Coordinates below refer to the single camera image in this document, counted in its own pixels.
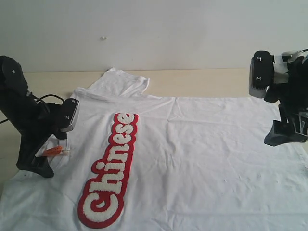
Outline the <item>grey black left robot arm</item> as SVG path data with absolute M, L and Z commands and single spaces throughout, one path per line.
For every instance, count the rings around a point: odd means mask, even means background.
M 48 158 L 36 153 L 51 135 L 60 135 L 62 105 L 45 103 L 29 92 L 21 65 L 8 56 L 0 58 L 0 109 L 21 135 L 17 168 L 52 178 Z

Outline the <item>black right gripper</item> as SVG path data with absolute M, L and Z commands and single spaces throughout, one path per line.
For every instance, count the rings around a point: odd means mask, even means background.
M 308 141 L 308 58 L 264 57 L 264 101 L 279 102 L 280 121 L 273 120 L 264 138 L 269 146 Z

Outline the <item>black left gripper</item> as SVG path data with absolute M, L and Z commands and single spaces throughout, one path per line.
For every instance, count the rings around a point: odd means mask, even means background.
M 16 166 L 44 178 L 52 178 L 54 171 L 45 156 L 36 153 L 54 135 L 67 140 L 67 132 L 60 132 L 55 120 L 64 99 L 48 94 L 41 98 L 28 91 L 27 85 L 13 87 L 1 84 L 0 110 L 21 135 Z

